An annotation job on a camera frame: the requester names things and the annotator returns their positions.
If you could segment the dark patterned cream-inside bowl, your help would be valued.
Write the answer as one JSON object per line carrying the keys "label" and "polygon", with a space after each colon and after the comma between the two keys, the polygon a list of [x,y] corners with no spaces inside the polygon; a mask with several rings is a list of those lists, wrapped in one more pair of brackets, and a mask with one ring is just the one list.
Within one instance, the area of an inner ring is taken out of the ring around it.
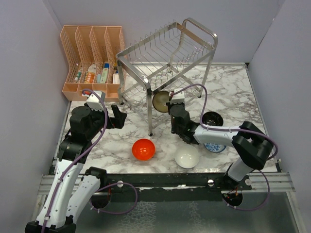
{"label": "dark patterned cream-inside bowl", "polygon": [[160,91],[153,96],[152,104],[156,111],[167,113],[169,111],[171,96],[168,91]]}

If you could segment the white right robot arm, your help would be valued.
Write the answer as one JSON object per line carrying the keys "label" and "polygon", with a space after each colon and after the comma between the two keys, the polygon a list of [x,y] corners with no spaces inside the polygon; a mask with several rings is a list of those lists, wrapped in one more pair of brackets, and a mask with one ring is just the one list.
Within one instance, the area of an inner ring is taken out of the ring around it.
{"label": "white right robot arm", "polygon": [[226,171],[224,186],[234,190],[241,180],[253,170],[261,170],[271,159],[276,143],[249,121],[236,128],[214,127],[194,122],[182,103],[166,103],[171,116],[172,133],[188,144],[220,144],[233,147],[239,155]]}

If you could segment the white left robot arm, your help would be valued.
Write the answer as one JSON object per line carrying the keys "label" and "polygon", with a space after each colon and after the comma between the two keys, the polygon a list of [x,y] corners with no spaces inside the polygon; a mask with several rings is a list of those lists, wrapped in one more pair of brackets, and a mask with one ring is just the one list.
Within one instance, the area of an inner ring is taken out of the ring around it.
{"label": "white left robot arm", "polygon": [[104,105],[105,93],[84,89],[88,96],[83,106],[74,108],[70,129],[59,146],[55,177],[47,199],[36,220],[27,223],[27,233],[73,233],[76,222],[92,195],[107,187],[104,169],[91,167],[82,178],[82,185],[73,190],[87,156],[105,130],[122,129],[127,114],[112,105],[109,117]]}

